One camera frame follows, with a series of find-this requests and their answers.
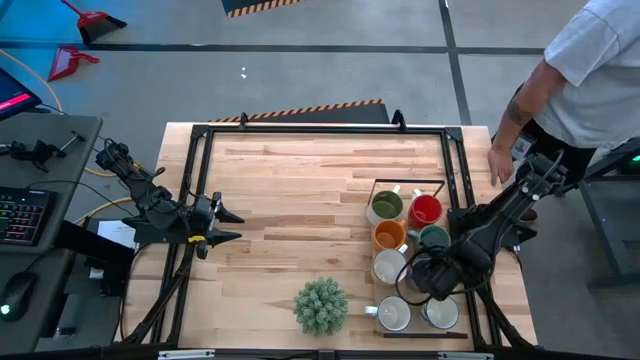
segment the small succulent plant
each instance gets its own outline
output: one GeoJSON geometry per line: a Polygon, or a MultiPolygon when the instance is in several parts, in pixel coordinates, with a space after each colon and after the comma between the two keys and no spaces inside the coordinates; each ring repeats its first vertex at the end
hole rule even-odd
{"type": "Polygon", "coordinates": [[[347,316],[347,297],[332,278],[308,281],[295,297],[293,313],[305,334],[333,335],[347,316]]]}

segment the keyboard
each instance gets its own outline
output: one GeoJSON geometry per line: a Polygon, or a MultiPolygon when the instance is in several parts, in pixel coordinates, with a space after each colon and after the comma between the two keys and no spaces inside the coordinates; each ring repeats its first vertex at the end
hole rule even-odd
{"type": "Polygon", "coordinates": [[[35,246],[55,193],[0,187],[0,244],[35,246]]]}

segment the computer mouse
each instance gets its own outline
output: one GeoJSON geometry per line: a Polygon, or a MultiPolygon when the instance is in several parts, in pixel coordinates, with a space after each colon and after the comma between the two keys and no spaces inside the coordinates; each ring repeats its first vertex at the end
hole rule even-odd
{"type": "Polygon", "coordinates": [[[11,322],[20,319],[29,308],[38,275],[23,271],[11,277],[0,293],[0,319],[11,322]]]}

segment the white t-shirt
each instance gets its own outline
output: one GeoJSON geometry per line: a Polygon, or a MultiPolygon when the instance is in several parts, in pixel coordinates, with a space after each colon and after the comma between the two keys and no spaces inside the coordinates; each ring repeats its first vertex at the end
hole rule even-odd
{"type": "Polygon", "coordinates": [[[568,83],[535,120],[579,148],[640,136],[640,0],[591,0],[545,50],[568,83]]]}

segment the yellow clamp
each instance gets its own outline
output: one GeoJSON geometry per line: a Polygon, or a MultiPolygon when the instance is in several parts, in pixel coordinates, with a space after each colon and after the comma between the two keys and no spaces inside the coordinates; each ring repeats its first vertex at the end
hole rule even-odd
{"type": "Polygon", "coordinates": [[[195,235],[189,238],[189,242],[205,241],[206,239],[202,235],[195,235]]]}

